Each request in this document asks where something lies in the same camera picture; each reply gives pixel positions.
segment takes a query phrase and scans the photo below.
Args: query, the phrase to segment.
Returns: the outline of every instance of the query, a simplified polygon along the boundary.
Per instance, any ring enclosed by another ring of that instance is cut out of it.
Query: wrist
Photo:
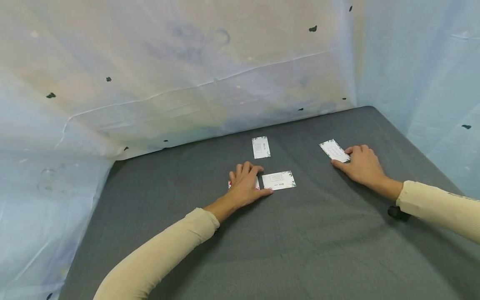
[[[403,183],[382,175],[368,184],[367,187],[392,201],[396,201],[402,192]]]
[[[225,221],[233,214],[238,207],[225,196],[218,198],[212,204],[204,207],[204,210],[211,212],[219,223]]]

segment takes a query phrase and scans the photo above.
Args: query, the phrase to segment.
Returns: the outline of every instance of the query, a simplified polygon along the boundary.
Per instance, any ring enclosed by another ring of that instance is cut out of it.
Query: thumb
[[[258,198],[266,197],[266,196],[271,195],[271,194],[273,194],[272,189],[263,189],[263,190],[257,191]]]
[[[335,160],[335,159],[332,159],[332,165],[334,165],[335,168],[344,171],[345,173],[348,171],[348,168],[350,167],[349,164],[344,164],[341,161]]]

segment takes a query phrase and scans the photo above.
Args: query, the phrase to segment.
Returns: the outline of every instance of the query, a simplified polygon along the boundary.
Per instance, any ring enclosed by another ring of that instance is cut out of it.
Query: hand
[[[350,163],[344,164],[338,160],[332,160],[332,164],[344,171],[350,179],[369,188],[386,178],[380,166],[375,152],[367,145],[353,146],[345,150],[350,154]]]
[[[256,190],[255,182],[258,172],[263,172],[261,166],[254,166],[250,162],[238,164],[236,172],[230,172],[232,186],[228,192],[217,199],[204,210],[211,212],[222,223],[237,209],[249,205],[255,200],[273,194],[271,189]]]
[[[388,178],[375,152],[367,145],[353,146],[345,150],[350,154],[348,164],[332,160],[332,164],[344,171],[350,179],[363,184],[377,193],[396,201],[403,189],[403,183]]]

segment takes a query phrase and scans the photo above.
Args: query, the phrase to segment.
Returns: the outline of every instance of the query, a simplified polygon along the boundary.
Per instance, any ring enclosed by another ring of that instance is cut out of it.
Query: left hand
[[[256,190],[255,182],[258,172],[263,172],[262,166],[254,166],[246,161],[237,165],[236,172],[230,172],[232,186],[223,196],[235,204],[237,208],[244,207],[255,200],[273,194],[271,189]]]
[[[273,194],[271,189],[259,191],[255,189],[257,174],[263,170],[263,167],[254,166],[248,161],[238,164],[236,172],[229,174],[232,186],[228,192],[205,207],[204,210],[211,212],[219,223],[222,223],[237,209],[249,205],[261,197]]]

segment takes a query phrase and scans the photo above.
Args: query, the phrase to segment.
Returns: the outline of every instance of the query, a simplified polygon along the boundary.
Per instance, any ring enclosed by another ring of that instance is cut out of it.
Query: long-sleeve shirt
[[[405,181],[400,210],[480,244],[480,201]],[[122,260],[105,277],[94,300],[144,300],[196,246],[220,226],[213,214],[194,209]]]

